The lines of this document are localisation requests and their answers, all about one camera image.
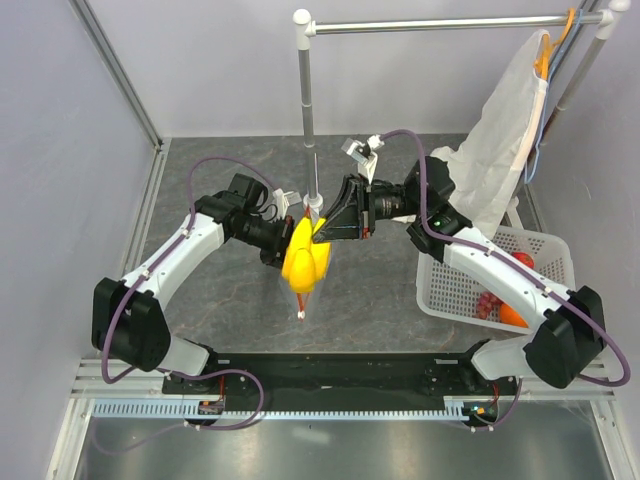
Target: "orange strap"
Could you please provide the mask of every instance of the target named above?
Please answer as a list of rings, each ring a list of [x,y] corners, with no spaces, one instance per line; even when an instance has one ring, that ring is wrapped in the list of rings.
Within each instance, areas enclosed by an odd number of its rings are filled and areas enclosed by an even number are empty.
[[[543,80],[547,80],[549,78],[549,61],[551,60],[551,55],[555,48],[564,42],[564,39],[567,38],[569,31],[571,30],[571,26],[573,25],[573,19],[576,15],[576,9],[570,8],[567,16],[567,24],[564,27],[564,32],[558,40],[551,43],[551,38],[548,33],[545,33],[542,37],[542,52],[540,52],[540,56],[536,59],[533,66],[536,69],[536,72]]]

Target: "blue cord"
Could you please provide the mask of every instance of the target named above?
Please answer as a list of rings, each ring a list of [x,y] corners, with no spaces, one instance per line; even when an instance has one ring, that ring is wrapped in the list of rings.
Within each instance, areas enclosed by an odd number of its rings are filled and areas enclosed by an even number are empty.
[[[553,77],[553,73],[555,72],[556,68],[558,68],[560,61],[564,57],[564,54],[567,51],[566,46],[572,42],[573,38],[576,36],[576,33],[578,33],[578,27],[580,26],[580,23],[582,23],[582,10],[578,10],[578,18],[576,19],[575,25],[569,32],[569,35],[567,36],[565,41],[562,42],[562,45],[560,46],[560,50],[558,50],[557,55],[553,58],[553,62],[551,62],[551,65],[549,66],[549,78]],[[529,176],[528,174],[529,162],[524,162],[524,184],[525,185],[529,185],[529,183],[531,183],[531,181],[533,180],[533,177],[536,176],[536,171],[538,170],[538,159],[540,158],[540,141],[542,140],[542,131],[544,130],[544,121],[547,118],[548,100],[549,100],[549,86],[547,86],[547,94],[544,97],[544,104],[542,106],[542,116],[540,117],[540,123],[538,124],[538,138],[536,139],[536,144],[533,147],[536,151],[536,158],[533,160],[533,167],[531,168],[531,176]]]

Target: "marble-patterned surface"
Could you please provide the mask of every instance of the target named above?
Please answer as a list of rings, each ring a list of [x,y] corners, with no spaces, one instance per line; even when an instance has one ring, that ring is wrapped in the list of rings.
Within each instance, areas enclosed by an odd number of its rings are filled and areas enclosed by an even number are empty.
[[[333,202],[353,161],[340,147],[346,136],[317,138],[320,191]],[[464,135],[424,135],[427,152],[457,147]],[[145,245],[145,257],[179,226],[187,213],[185,178],[199,158],[230,155],[250,161],[284,190],[304,192],[300,137],[174,139]],[[417,155],[407,139],[384,149],[378,178],[401,182]],[[196,198],[225,189],[241,167],[203,165],[195,175]],[[301,208],[291,211],[299,218]],[[279,285],[279,271],[262,265],[258,250],[230,240],[179,288],[166,311],[174,333],[221,352],[462,351],[484,338],[509,334],[432,318],[416,303],[418,252],[395,222],[376,225],[366,241],[342,242],[334,251],[318,304],[300,322]]]

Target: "laundry basket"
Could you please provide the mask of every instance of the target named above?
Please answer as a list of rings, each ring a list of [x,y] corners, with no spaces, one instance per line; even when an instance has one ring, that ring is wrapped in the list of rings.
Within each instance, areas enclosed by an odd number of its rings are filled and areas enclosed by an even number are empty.
[[[573,262],[564,240],[545,233],[498,227],[493,242],[507,253],[528,253],[533,258],[534,270],[549,280],[575,289]],[[497,309],[487,320],[475,318],[478,298],[487,289],[429,255],[420,254],[416,286],[418,306],[429,315],[510,332],[531,332],[528,328],[501,323]]]

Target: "white bag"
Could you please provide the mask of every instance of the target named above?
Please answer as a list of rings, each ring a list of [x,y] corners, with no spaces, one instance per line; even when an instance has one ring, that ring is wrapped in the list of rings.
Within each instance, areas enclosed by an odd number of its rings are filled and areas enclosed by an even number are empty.
[[[547,82],[533,64],[545,33],[537,31],[518,50],[458,151],[443,147],[431,153],[449,166],[456,184],[449,199],[453,207],[488,238],[496,233],[536,139]]]

